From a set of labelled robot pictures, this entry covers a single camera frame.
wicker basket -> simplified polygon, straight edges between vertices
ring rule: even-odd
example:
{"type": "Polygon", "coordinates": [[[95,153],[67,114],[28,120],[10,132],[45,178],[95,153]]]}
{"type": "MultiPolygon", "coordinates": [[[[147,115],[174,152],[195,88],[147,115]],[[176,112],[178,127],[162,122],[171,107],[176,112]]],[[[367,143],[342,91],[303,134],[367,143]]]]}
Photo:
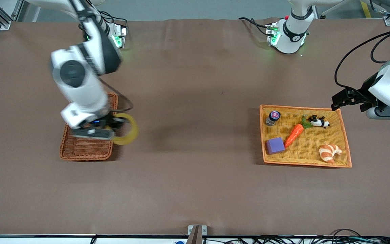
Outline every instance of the wicker basket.
{"type": "MultiPolygon", "coordinates": [[[[117,109],[118,97],[108,93],[111,109],[117,109]]],[[[110,140],[77,138],[66,124],[60,145],[60,158],[69,161],[102,161],[111,156],[113,142],[110,140]]]]}
{"type": "Polygon", "coordinates": [[[331,111],[330,108],[260,105],[260,128],[265,163],[351,168],[350,148],[340,109],[331,111]],[[275,125],[267,126],[265,120],[272,110],[279,111],[281,117],[275,125]],[[325,116],[325,120],[329,121],[331,126],[305,129],[285,151],[267,154],[267,140],[281,137],[285,141],[293,127],[302,122],[302,116],[309,118],[312,115],[325,116]],[[335,144],[341,148],[342,154],[334,156],[334,164],[322,161],[319,148],[324,144],[335,144]]]}

brown table surface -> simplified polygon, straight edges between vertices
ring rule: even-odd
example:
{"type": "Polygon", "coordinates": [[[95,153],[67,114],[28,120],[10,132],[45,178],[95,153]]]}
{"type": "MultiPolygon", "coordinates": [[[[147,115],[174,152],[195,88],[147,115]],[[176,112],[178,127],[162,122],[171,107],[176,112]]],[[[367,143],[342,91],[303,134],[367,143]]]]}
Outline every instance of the brown table surface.
{"type": "MultiPolygon", "coordinates": [[[[390,235],[390,121],[342,109],[353,168],[264,165],[259,105],[330,107],[339,60],[390,30],[382,20],[316,20],[280,54],[240,20],[130,22],[124,63],[103,76],[132,99],[139,137],[113,162],[59,158],[68,104],[50,52],[80,43],[77,23],[12,23],[0,34],[0,233],[390,235]]],[[[379,65],[367,45],[339,80],[379,65]]],[[[376,52],[390,58],[390,38],[376,52]]]]}

croissant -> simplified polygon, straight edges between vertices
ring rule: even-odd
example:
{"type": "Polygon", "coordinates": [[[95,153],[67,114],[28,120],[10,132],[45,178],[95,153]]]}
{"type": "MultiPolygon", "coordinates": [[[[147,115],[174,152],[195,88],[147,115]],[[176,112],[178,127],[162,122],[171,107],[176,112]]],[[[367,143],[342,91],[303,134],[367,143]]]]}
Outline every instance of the croissant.
{"type": "Polygon", "coordinates": [[[333,160],[333,155],[341,155],[342,153],[341,148],[334,144],[322,145],[319,151],[320,157],[323,159],[323,161],[326,161],[331,164],[335,163],[335,161],[333,160]]]}

gray floor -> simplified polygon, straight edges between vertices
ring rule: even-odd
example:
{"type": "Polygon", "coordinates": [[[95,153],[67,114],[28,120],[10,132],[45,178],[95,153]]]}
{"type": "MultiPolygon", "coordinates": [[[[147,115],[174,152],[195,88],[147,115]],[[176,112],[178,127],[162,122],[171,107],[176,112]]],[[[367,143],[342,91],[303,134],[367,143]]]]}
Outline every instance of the gray floor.
{"type": "MultiPolygon", "coordinates": [[[[237,19],[249,17],[256,20],[284,17],[291,5],[286,0],[107,0],[97,6],[116,17],[129,21],[167,19],[237,19]]],[[[319,14],[329,7],[318,7],[319,14]]],[[[52,9],[28,6],[24,21],[71,22],[73,18],[52,9]]],[[[328,19],[364,18],[359,0],[351,1],[331,12],[328,19]]]]}

yellow ring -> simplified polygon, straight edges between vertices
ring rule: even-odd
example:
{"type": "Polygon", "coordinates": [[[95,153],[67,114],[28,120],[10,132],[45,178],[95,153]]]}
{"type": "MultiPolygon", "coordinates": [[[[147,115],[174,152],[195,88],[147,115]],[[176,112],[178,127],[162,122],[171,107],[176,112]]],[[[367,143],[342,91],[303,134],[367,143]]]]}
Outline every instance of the yellow ring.
{"type": "Polygon", "coordinates": [[[132,129],[125,134],[125,136],[116,136],[112,139],[112,141],[117,145],[127,145],[130,142],[133,142],[139,133],[135,119],[127,113],[118,113],[114,116],[127,119],[130,125],[132,125],[132,129]]]}

